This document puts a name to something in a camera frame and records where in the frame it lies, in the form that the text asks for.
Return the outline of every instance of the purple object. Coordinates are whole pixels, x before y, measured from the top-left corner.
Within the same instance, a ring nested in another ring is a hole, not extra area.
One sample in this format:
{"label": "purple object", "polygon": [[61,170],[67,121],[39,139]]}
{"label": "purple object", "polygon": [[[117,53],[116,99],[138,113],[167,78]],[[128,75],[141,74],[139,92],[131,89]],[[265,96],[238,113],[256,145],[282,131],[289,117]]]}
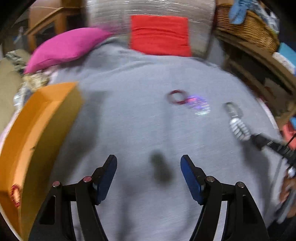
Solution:
{"label": "purple object", "polygon": [[205,115],[210,112],[210,106],[206,100],[200,96],[189,96],[186,105],[196,111],[196,115]]}

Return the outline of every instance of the red pillow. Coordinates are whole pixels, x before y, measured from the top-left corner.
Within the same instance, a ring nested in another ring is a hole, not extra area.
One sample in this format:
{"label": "red pillow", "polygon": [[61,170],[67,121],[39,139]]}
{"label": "red pillow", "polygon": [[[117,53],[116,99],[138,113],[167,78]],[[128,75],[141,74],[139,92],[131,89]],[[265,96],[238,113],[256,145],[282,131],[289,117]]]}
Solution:
{"label": "red pillow", "polygon": [[191,57],[188,19],[132,15],[131,48],[145,54]]}

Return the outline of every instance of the wicker basket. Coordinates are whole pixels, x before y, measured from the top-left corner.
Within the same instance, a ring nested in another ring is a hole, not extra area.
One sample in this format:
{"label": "wicker basket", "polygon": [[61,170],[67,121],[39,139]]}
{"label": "wicker basket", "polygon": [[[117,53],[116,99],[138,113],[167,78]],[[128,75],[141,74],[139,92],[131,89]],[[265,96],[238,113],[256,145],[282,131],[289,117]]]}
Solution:
{"label": "wicker basket", "polygon": [[265,22],[255,13],[248,10],[246,18],[241,25],[231,24],[228,17],[231,6],[231,4],[220,4],[217,6],[216,29],[240,37],[270,53],[275,52],[279,46],[279,40]]}

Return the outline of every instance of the orange box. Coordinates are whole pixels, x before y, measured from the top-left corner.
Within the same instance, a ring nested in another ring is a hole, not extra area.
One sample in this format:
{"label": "orange box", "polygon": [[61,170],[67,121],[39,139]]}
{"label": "orange box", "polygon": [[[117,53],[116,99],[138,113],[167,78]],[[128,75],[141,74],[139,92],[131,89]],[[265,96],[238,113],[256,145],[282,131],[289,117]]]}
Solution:
{"label": "orange box", "polygon": [[[48,179],[59,148],[83,104],[76,83],[38,89],[13,124],[0,155],[0,211],[8,225],[28,240],[48,191]],[[20,188],[20,206],[10,199]]]}

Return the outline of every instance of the gray blanket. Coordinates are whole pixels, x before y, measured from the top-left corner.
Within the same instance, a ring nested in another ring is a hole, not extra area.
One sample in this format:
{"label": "gray blanket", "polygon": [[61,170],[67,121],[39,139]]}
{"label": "gray blanket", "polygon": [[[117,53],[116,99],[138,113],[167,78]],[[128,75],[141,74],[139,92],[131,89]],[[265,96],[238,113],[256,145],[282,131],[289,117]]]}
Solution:
{"label": "gray blanket", "polygon": [[[244,182],[270,223],[285,166],[271,192],[280,157],[237,141],[223,104],[238,104],[253,133],[279,135],[239,79],[193,58],[144,55],[109,39],[62,65],[57,82],[68,81],[79,82],[85,104],[60,149],[50,182],[76,183],[102,166],[109,154],[116,155],[114,180],[97,208],[109,241],[189,240],[201,206],[181,173],[183,154],[220,182]],[[196,116],[184,105],[168,103],[166,94],[175,89],[203,96],[211,112]],[[72,206],[77,240],[83,240]],[[223,203],[215,240],[222,236],[225,211]]]}

